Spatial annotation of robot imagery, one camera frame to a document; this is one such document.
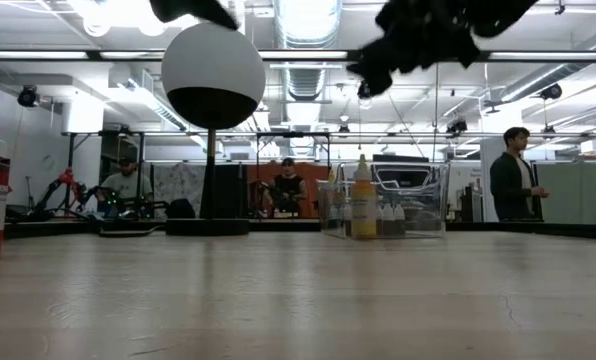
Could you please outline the black bag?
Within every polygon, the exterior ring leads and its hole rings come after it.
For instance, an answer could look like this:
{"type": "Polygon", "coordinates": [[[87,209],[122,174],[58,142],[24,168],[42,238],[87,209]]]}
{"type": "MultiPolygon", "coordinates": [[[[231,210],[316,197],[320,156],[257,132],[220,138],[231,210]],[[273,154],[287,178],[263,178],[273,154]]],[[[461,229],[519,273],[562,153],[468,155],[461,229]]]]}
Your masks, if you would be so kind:
{"type": "Polygon", "coordinates": [[[168,219],[194,219],[196,217],[193,205],[186,198],[171,201],[165,214],[168,219]]]}

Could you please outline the orange squeeze bottle yellow cap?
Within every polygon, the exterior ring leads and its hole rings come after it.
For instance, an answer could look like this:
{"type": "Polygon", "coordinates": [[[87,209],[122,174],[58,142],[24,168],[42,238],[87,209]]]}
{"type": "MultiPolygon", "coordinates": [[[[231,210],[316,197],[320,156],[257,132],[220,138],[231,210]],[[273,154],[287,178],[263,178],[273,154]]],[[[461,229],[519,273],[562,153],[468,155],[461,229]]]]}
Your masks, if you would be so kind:
{"type": "Polygon", "coordinates": [[[364,154],[360,155],[351,186],[352,235],[356,239],[373,239],[376,227],[376,187],[372,183],[372,173],[364,154]]]}

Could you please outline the clear plastic bin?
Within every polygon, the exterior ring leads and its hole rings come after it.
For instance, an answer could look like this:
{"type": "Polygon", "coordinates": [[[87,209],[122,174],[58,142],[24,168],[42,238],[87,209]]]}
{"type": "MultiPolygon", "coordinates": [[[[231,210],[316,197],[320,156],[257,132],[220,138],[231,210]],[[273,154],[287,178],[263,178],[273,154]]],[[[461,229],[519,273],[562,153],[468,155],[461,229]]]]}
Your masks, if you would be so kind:
{"type": "Polygon", "coordinates": [[[398,236],[384,234],[373,239],[356,239],[344,234],[343,208],[351,205],[351,186],[359,160],[338,164],[329,177],[319,183],[319,221],[327,235],[358,241],[442,238],[448,212],[450,166],[430,162],[373,162],[367,161],[376,187],[377,202],[382,208],[390,203],[393,209],[401,204],[405,212],[406,232],[398,236]],[[340,228],[328,229],[331,206],[340,213],[340,228]]]}

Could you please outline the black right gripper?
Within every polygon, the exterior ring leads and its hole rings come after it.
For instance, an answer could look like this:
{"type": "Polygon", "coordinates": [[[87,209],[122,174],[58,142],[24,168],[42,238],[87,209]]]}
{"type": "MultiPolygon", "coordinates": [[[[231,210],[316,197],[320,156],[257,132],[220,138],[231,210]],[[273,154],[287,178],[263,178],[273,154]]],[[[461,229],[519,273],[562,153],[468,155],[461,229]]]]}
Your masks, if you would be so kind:
{"type": "Polygon", "coordinates": [[[468,0],[388,0],[375,17],[383,35],[359,49],[347,70],[361,77],[357,95],[373,98],[407,74],[455,59],[470,66],[480,55],[471,35],[468,0]]]}

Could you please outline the person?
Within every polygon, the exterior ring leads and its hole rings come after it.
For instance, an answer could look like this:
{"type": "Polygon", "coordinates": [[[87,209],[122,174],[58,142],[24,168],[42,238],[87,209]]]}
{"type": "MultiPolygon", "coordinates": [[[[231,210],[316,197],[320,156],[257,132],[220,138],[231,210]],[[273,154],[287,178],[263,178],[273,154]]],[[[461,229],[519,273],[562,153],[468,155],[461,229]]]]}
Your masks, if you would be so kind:
{"type": "Polygon", "coordinates": [[[542,222],[541,200],[549,192],[536,184],[531,167],[522,153],[530,132],[511,127],[503,134],[505,150],[489,169],[490,192],[500,222],[542,222]]]}
{"type": "Polygon", "coordinates": [[[297,174],[293,158],[285,158],[281,162],[281,173],[273,178],[268,198],[274,210],[292,216],[301,213],[300,202],[307,198],[307,184],[297,174]]]}
{"type": "Polygon", "coordinates": [[[135,157],[122,156],[118,165],[119,171],[109,175],[98,188],[97,199],[105,216],[111,216],[115,212],[108,199],[109,195],[122,200],[138,197],[142,197],[147,202],[153,200],[153,187],[145,175],[142,175],[142,189],[138,190],[138,164],[135,157]]]}

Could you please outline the white globe table lamp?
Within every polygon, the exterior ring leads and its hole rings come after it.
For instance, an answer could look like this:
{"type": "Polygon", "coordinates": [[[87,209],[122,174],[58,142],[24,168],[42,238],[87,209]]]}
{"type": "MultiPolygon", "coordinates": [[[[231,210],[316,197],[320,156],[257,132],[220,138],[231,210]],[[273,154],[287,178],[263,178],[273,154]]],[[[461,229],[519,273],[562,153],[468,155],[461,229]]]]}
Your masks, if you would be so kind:
{"type": "Polygon", "coordinates": [[[215,216],[216,140],[219,130],[246,121],[259,106],[266,75],[261,55],[241,32],[204,22],[180,32],[161,64],[169,103],[190,124],[208,131],[203,200],[197,219],[169,219],[170,236],[242,236],[244,219],[215,216]]]}

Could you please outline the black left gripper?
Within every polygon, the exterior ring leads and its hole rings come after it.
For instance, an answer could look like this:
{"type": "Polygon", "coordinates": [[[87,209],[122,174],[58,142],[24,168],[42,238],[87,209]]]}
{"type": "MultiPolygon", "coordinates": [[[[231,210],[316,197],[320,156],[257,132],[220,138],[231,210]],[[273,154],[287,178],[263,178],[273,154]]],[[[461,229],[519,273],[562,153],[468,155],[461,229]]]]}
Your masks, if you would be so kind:
{"type": "Polygon", "coordinates": [[[149,0],[156,18],[168,23],[191,15],[226,29],[237,30],[239,24],[218,0],[149,0]]]}

